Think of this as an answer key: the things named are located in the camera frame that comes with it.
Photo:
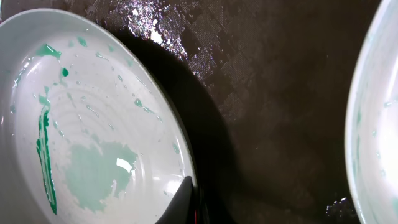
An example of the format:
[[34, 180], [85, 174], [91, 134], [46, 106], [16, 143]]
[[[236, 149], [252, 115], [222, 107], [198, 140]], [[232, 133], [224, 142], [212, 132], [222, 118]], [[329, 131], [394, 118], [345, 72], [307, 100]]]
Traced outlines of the dark brown serving tray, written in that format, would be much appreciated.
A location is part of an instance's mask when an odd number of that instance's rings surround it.
[[10, 1], [117, 37], [173, 101], [207, 223], [357, 223], [345, 171], [353, 70], [379, 5], [365, 0]]

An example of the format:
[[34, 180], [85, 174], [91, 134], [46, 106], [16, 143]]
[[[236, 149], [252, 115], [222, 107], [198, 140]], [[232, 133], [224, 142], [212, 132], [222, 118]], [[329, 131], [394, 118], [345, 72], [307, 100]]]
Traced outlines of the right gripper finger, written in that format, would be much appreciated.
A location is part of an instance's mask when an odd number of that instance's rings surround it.
[[155, 224], [195, 224], [196, 211], [193, 199], [193, 182], [185, 177], [166, 208]]

